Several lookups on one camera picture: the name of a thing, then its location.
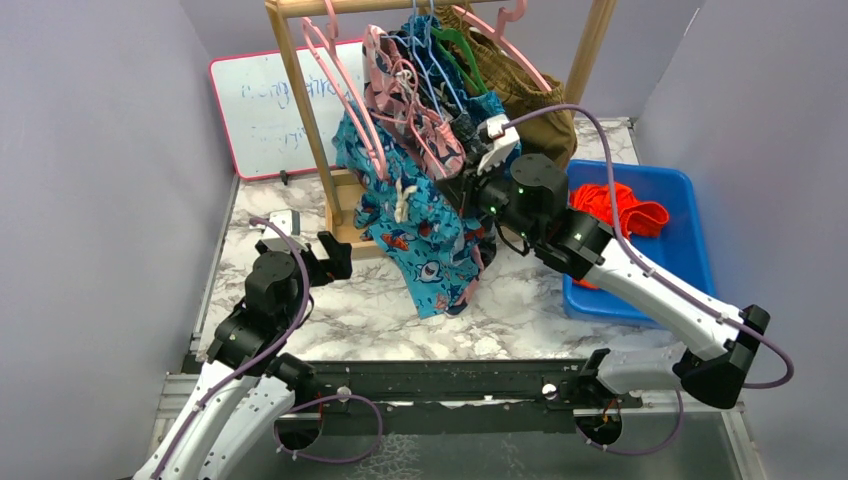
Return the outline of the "light blue shark shorts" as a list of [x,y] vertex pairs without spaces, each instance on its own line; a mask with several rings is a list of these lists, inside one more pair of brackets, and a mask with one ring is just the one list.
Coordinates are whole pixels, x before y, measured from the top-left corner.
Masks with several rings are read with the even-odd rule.
[[485,269],[480,244],[486,228],[463,219],[434,182],[382,128],[387,178],[377,174],[354,119],[345,113],[332,139],[336,164],[364,188],[354,225],[400,269],[420,317],[459,315]]

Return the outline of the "orange mesh shorts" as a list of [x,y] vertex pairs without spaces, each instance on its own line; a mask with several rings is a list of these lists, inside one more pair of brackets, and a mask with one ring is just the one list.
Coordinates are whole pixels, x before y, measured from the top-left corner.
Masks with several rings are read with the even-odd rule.
[[[628,241],[637,237],[658,238],[670,221],[668,210],[660,203],[640,200],[633,190],[622,183],[615,183],[617,221]],[[612,200],[608,184],[584,184],[569,195],[569,205],[587,213],[601,223],[614,227]]]

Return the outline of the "pink plastic hanger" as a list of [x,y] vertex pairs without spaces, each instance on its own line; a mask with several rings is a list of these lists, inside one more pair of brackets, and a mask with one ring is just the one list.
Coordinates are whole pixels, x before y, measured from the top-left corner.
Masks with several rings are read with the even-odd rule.
[[[338,100],[341,102],[347,114],[353,121],[354,127],[359,134],[361,141],[366,149],[368,158],[371,160],[374,170],[381,180],[388,179],[388,170],[386,165],[386,156],[380,141],[380,137],[375,128],[367,106],[359,93],[358,88],[354,85],[354,81],[349,71],[344,66],[337,54],[336,39],[338,37],[338,20],[336,18],[333,2],[324,0],[324,6],[327,12],[329,23],[326,30],[322,31],[316,27],[310,17],[302,17],[301,29],[306,41],[306,46],[314,60],[324,73],[326,79],[335,90]],[[318,51],[312,41],[312,36],[318,37],[320,46],[326,52],[327,59],[330,64],[336,69],[345,85],[339,85],[337,77],[332,73],[325,58]]]

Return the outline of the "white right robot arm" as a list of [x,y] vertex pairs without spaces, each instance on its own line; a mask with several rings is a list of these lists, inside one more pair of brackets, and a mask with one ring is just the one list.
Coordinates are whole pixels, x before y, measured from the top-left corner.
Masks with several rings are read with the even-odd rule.
[[521,254],[618,297],[676,337],[666,348],[593,353],[575,386],[585,404],[600,407],[634,390],[682,390],[710,407],[734,406],[768,312],[722,302],[660,267],[612,226],[574,208],[568,184],[565,171],[530,154],[507,173],[467,165],[436,186],[462,216],[486,215],[519,234]]

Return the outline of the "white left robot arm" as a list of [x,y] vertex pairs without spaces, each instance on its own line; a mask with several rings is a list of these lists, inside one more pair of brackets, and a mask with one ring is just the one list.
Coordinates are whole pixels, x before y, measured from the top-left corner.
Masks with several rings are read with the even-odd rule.
[[307,317],[311,290],[352,275],[352,247],[328,231],[310,245],[261,240],[244,295],[215,330],[195,386],[137,479],[227,479],[286,411],[314,397],[310,366],[283,346]]

